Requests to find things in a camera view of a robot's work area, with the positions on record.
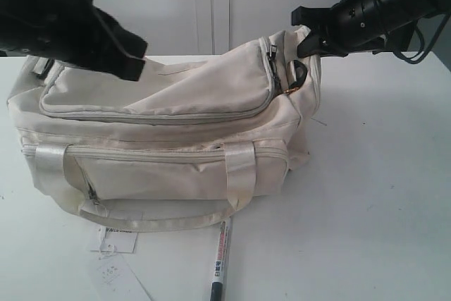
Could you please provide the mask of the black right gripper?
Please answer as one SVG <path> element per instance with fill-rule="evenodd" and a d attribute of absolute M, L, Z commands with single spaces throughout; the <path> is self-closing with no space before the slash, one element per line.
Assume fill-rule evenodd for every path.
<path fill-rule="evenodd" d="M 297 57 L 347 56 L 385 50 L 385 39 L 376 0 L 342 0 L 327 8 L 299 6 L 291 13 L 291 26 L 304 25 L 311 31 L 297 46 Z"/>

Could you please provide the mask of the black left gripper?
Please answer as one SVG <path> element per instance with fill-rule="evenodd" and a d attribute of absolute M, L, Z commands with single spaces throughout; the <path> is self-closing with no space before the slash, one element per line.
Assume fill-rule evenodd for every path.
<path fill-rule="evenodd" d="M 124 49 L 106 46 L 101 19 Z M 55 59 L 138 81 L 147 47 L 92 0 L 1 0 L 2 52 Z"/>

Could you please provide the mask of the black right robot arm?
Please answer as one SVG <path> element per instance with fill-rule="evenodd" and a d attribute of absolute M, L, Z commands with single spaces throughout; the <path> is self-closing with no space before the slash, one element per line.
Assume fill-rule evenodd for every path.
<path fill-rule="evenodd" d="M 297 46 L 300 58 L 390 52 L 409 64 L 426 58 L 449 19 L 450 0 L 341 0 L 291 14 L 292 25 L 310 29 Z"/>

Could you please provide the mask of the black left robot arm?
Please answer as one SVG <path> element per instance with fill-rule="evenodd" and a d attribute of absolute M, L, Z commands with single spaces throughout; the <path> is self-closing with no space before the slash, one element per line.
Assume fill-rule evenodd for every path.
<path fill-rule="evenodd" d="M 94 0 L 1 0 L 1 54 L 45 59 L 40 80 L 60 61 L 137 81 L 147 47 Z"/>

